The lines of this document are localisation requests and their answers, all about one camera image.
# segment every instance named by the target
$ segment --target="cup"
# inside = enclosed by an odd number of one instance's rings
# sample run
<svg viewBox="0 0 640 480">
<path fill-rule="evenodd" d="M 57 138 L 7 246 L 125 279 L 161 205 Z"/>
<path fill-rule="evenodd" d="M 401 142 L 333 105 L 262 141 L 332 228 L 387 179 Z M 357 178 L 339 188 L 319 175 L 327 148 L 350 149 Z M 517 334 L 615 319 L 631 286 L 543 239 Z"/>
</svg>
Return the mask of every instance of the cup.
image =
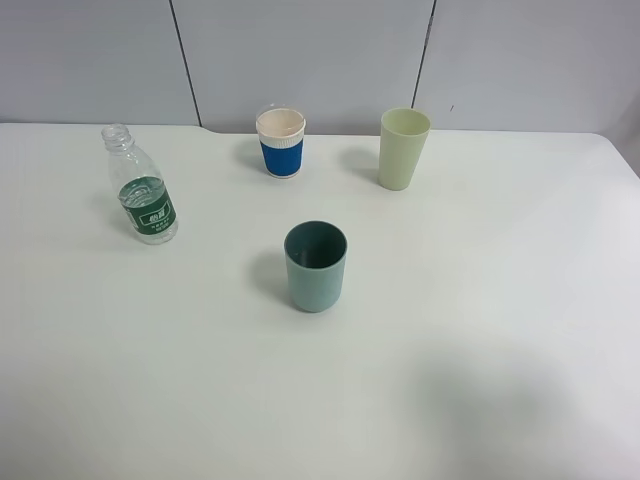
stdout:
<svg viewBox="0 0 640 480">
<path fill-rule="evenodd" d="M 269 105 L 256 115 L 264 163 L 270 175 L 291 178 L 302 164 L 302 140 L 306 120 L 285 105 Z"/>
<path fill-rule="evenodd" d="M 321 312 L 340 298 L 347 238 L 330 223 L 301 223 L 284 240 L 291 299 L 302 310 Z"/>
<path fill-rule="evenodd" d="M 431 121 L 412 108 L 394 108 L 382 115 L 378 182 L 389 190 L 404 190 L 420 160 Z"/>
</svg>

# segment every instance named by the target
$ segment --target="teal cup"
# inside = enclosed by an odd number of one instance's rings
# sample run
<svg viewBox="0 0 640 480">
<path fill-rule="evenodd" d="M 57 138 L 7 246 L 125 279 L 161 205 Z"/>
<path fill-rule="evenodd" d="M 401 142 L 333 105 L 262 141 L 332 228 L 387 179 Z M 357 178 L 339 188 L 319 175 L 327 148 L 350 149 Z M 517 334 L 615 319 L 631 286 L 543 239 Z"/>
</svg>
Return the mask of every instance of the teal cup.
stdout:
<svg viewBox="0 0 640 480">
<path fill-rule="evenodd" d="M 431 122 L 412 108 L 394 108 L 382 115 L 378 182 L 389 190 L 404 190 L 411 183 Z"/>
<path fill-rule="evenodd" d="M 340 298 L 347 238 L 330 223 L 301 223 L 284 240 L 291 300 L 307 312 L 322 312 Z"/>
</svg>

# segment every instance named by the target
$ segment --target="white table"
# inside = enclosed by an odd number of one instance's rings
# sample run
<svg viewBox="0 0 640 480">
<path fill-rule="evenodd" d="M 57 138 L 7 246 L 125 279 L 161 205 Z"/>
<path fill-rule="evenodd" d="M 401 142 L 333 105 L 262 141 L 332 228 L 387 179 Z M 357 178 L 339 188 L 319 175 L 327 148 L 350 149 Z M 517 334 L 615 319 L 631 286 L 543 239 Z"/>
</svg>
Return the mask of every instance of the white table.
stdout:
<svg viewBox="0 0 640 480">
<path fill-rule="evenodd" d="M 150 247 L 99 126 L 0 125 L 0 478 L 640 477 L 640 181 L 587 134 L 431 134 L 412 185 L 378 139 L 132 127 L 180 230 Z M 343 296 L 289 305 L 323 219 Z"/>
</svg>

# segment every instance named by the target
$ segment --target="green bottle label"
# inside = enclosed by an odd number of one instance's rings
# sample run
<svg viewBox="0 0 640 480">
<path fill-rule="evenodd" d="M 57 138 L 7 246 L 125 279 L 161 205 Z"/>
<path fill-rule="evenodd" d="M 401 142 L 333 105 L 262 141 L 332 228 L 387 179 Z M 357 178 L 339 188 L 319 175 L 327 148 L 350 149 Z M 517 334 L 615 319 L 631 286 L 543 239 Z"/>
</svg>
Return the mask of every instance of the green bottle label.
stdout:
<svg viewBox="0 0 640 480">
<path fill-rule="evenodd" d="M 156 181 L 160 183 L 163 192 L 160 197 L 148 205 L 134 207 L 127 206 L 125 201 L 122 202 L 122 207 L 127 212 L 129 220 L 131 220 L 134 228 L 142 235 L 155 235 L 157 233 L 164 232 L 167 228 L 173 225 L 173 222 L 176 220 L 176 211 L 174 210 L 171 199 L 169 198 L 169 192 L 164 188 L 162 180 L 155 178 L 151 179 L 151 177 L 134 180 L 125 185 L 121 190 L 121 192 L 126 192 L 137 187 L 137 191 L 140 192 L 140 187 L 142 187 L 142 189 L 151 187 L 149 193 L 152 193 L 152 191 L 155 190 L 154 187 L 156 187 L 153 183 Z M 148 183 L 149 185 L 140 185 L 140 183 Z"/>
</svg>

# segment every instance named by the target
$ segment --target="plastic water bottle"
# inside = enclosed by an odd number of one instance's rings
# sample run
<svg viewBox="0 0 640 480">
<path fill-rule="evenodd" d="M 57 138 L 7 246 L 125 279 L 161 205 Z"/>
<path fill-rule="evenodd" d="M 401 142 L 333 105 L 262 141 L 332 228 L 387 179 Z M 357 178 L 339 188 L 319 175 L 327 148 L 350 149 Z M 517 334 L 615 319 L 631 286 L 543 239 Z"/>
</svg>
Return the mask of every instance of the plastic water bottle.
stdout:
<svg viewBox="0 0 640 480">
<path fill-rule="evenodd" d="M 109 152 L 109 177 L 137 237 L 149 245 L 171 240 L 178 231 L 178 219 L 160 170 L 135 144 L 122 124 L 102 129 Z"/>
</svg>

